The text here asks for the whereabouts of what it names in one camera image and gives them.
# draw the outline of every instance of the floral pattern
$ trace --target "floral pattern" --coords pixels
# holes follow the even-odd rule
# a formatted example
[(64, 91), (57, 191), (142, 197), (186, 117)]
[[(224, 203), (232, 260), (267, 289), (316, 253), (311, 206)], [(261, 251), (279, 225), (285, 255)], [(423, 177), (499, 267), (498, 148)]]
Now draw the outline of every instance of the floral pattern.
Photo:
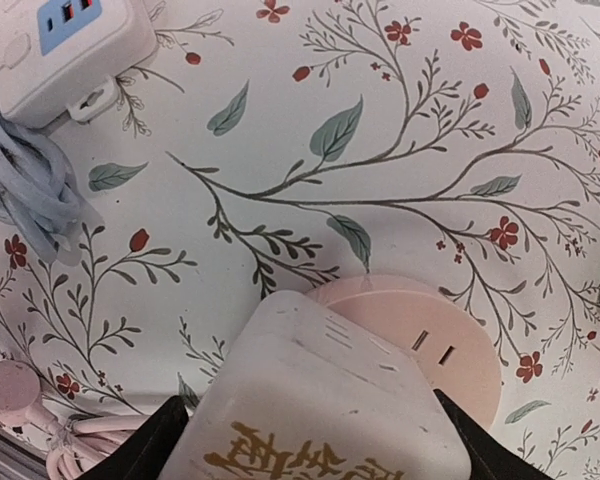
[(54, 133), (88, 203), (59, 261), (0, 225), (0, 358), (61, 416), (195, 408), (262, 297), (401, 273), (491, 335), (494, 436), (600, 480), (600, 2), (150, 16), (117, 109)]

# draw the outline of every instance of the blue-gray cord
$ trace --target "blue-gray cord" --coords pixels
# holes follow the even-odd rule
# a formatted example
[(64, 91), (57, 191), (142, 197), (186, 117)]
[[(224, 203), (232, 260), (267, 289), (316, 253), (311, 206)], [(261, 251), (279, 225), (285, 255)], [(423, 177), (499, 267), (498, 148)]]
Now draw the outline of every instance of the blue-gray cord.
[(63, 234), (80, 214), (65, 154), (47, 137), (0, 115), (0, 221), (16, 225), (45, 262), (57, 257), (51, 234)]

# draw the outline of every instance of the white power strip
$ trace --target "white power strip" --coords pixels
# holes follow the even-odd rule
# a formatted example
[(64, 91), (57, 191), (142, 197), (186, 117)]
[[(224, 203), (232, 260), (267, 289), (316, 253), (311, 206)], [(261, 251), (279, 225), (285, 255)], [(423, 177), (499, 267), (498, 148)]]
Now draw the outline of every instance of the white power strip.
[(156, 43), (142, 0), (0, 0), (0, 111), (31, 128), (65, 110), (87, 121)]

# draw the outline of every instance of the slot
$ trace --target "slot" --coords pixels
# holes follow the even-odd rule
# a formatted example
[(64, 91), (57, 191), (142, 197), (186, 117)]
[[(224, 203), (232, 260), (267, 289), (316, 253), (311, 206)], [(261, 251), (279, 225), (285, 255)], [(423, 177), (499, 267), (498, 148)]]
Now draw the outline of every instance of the slot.
[(420, 334), (420, 336), (418, 337), (418, 339), (416, 340), (416, 343), (414, 343), (413, 347), (411, 347), (411, 350), (417, 352), (428, 336), (429, 336), (429, 332), (427, 332), (426, 330), (423, 330), (422, 333)]
[(62, 17), (65, 23), (73, 18), (73, 5), (71, 5), (71, 2), (65, 3), (62, 6)]
[(438, 365), (444, 365), (445, 363), (447, 363), (447, 361), (449, 361), (449, 357), (451, 356), (451, 354), (453, 353), (453, 351), (455, 349), (456, 349), (456, 347), (449, 347), (449, 348), (447, 348), (447, 351), (444, 352), (444, 355), (442, 356), (442, 358), (438, 362)]

